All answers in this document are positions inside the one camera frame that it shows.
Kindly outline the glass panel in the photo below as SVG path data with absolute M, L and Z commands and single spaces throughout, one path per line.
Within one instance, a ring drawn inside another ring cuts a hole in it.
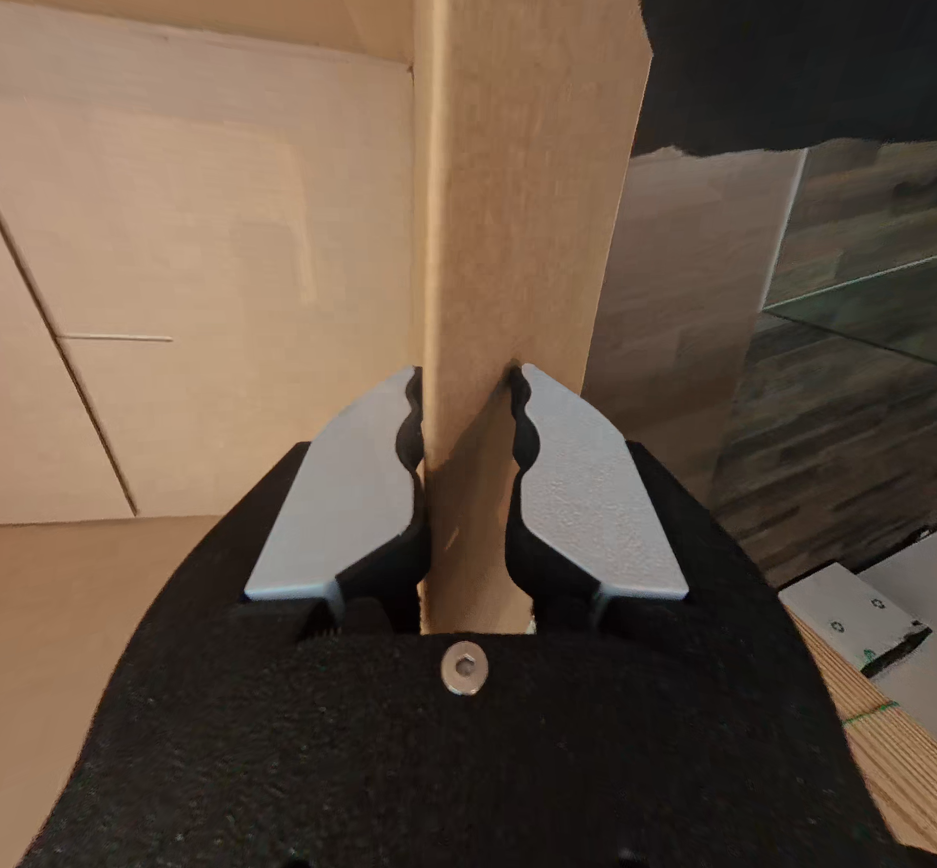
M 809 149 L 765 312 L 936 362 L 936 143 Z

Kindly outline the large brown cardboard box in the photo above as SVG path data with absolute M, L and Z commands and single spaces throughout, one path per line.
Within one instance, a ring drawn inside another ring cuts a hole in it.
M 582 387 L 638 0 L 2 0 L 2 218 L 159 562 L 425 371 L 424 619 L 521 631 L 503 371 Z

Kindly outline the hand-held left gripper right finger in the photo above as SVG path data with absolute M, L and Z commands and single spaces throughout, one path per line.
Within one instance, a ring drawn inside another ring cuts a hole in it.
M 690 606 L 690 586 L 622 433 L 524 363 L 509 372 L 518 466 L 505 563 L 533 628 L 625 628 L 627 611 Z

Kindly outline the black cloth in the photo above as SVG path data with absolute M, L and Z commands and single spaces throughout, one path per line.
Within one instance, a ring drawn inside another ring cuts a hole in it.
M 631 153 L 936 138 L 936 0 L 639 0 L 652 50 Z

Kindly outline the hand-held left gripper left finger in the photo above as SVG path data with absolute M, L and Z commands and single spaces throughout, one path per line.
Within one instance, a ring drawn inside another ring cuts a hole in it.
M 420 625 L 430 568 L 422 423 L 423 370 L 408 366 L 311 440 L 244 584 L 247 603 L 317 602 L 342 625 L 370 599 L 391 625 Z

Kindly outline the white paper sheet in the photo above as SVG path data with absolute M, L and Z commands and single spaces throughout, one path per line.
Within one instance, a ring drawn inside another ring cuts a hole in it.
M 873 677 L 888 698 L 936 736 L 936 535 L 859 572 L 859 577 L 931 628 L 912 652 Z

